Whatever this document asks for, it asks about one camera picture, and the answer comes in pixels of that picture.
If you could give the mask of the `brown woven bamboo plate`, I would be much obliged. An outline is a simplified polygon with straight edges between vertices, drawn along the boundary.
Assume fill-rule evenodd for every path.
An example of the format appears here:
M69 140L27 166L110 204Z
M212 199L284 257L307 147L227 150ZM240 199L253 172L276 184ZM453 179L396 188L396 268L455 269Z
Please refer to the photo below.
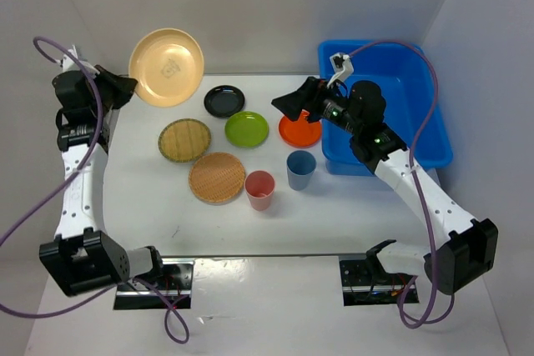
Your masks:
M245 169L230 153L209 153L197 160L189 171L189 188L206 203L226 203L242 190Z

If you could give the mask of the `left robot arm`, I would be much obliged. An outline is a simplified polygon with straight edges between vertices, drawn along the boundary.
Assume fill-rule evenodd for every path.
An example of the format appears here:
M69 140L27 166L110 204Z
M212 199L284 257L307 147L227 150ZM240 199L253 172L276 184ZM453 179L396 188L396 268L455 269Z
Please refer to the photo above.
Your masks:
M146 246L126 250L105 231L103 176L108 162L108 123L98 116L124 106L137 82L101 66L95 67L99 98L79 70L52 80L61 108L56 115L57 145L65 178L63 206L54 239L39 248L39 259L63 293L73 297L132 278L146 288L160 287L166 268L158 250Z

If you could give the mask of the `green-rimmed bamboo woven plate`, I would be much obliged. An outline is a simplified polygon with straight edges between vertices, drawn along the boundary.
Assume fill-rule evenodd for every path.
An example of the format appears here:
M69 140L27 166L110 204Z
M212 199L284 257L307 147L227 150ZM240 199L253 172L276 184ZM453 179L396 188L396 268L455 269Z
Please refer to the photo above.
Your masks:
M183 118L168 124L160 133L158 149L174 163L188 163L203 156L211 144L208 126L193 118Z

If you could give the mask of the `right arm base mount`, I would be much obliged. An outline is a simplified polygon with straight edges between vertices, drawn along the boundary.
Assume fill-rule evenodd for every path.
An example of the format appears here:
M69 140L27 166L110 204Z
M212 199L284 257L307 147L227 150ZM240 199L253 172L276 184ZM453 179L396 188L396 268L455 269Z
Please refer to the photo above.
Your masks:
M340 281L345 307L396 304L411 276L387 273L375 278L368 269L364 254L339 257Z

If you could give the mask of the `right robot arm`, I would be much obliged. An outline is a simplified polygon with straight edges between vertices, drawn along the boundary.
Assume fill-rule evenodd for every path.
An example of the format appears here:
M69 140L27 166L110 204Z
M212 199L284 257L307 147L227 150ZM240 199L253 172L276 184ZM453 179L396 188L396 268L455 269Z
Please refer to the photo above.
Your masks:
M365 272L374 283L394 273L425 275L433 287L452 295L493 267L498 228L459 206L415 160L412 149L385 123L386 101L372 81L358 81L343 95L336 84L308 77L292 93L272 100L291 121L303 111L350 134L355 157L403 200L429 230L429 246L388 239L371 248Z

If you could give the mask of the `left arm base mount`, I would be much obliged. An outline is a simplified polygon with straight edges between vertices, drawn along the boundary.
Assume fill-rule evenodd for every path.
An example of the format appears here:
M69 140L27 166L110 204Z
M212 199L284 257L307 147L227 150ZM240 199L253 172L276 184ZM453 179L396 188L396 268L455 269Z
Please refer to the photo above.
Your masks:
M194 276L192 258L163 258L163 275L151 284L176 309L190 309ZM120 284L116 290L114 310L165 309L160 297L144 284L130 280Z

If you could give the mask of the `beige round plate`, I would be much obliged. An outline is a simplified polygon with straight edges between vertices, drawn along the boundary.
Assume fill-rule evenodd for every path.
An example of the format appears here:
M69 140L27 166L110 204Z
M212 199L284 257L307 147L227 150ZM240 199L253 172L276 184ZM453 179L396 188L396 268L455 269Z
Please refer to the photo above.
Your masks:
M177 28L160 28L132 51L128 75L135 93L158 108L177 106L193 96L204 76L204 55L197 41Z

